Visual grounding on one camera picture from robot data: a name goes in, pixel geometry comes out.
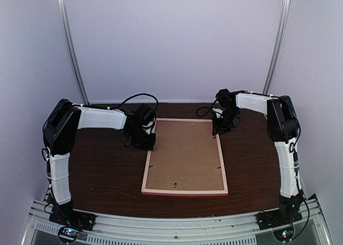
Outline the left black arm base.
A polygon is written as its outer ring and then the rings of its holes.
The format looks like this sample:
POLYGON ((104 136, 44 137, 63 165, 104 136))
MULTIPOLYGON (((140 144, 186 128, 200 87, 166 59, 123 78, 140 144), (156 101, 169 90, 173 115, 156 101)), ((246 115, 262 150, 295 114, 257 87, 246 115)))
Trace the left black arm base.
POLYGON ((73 209, 73 202, 67 202, 63 205, 58 205, 52 194, 48 195, 47 205, 52 205, 49 213, 49 221, 72 227, 80 231, 92 231, 96 215, 92 213, 80 212, 73 209))

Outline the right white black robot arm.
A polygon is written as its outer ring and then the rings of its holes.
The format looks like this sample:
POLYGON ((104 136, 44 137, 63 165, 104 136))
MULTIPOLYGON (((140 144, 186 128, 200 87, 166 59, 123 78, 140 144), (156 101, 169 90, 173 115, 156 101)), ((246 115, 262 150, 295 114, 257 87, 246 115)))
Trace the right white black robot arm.
POLYGON ((221 108, 210 107, 214 135, 228 133, 237 127, 234 120, 238 118, 241 109, 266 116, 267 134, 277 151, 281 177, 280 204, 274 218, 279 224, 288 223, 304 200, 297 154, 301 127, 291 98, 287 95, 230 92, 228 89, 222 89, 215 95, 215 102, 221 108))

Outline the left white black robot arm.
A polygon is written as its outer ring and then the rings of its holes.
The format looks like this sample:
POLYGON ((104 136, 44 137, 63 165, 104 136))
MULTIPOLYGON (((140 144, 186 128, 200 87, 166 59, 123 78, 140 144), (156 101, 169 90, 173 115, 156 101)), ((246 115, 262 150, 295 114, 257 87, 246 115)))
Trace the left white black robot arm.
POLYGON ((65 204, 71 202, 69 185, 69 159, 76 134, 81 129, 122 130, 129 145, 136 149, 151 151, 156 142, 153 128, 156 111, 142 104, 131 112, 121 107, 94 108, 77 105, 62 99, 55 106, 43 125, 43 143, 48 162, 47 178, 53 197, 58 205, 56 217, 66 226, 77 221, 77 214, 65 204))

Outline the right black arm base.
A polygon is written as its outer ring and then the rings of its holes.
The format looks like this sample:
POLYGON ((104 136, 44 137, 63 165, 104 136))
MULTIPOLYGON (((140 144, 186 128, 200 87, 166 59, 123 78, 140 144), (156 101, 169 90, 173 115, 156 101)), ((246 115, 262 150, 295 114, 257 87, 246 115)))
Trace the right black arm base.
POLYGON ((301 194, 291 198, 279 195, 279 207, 271 211, 260 211, 256 214, 260 230, 290 225, 294 221, 302 220, 300 206, 304 198, 301 194))

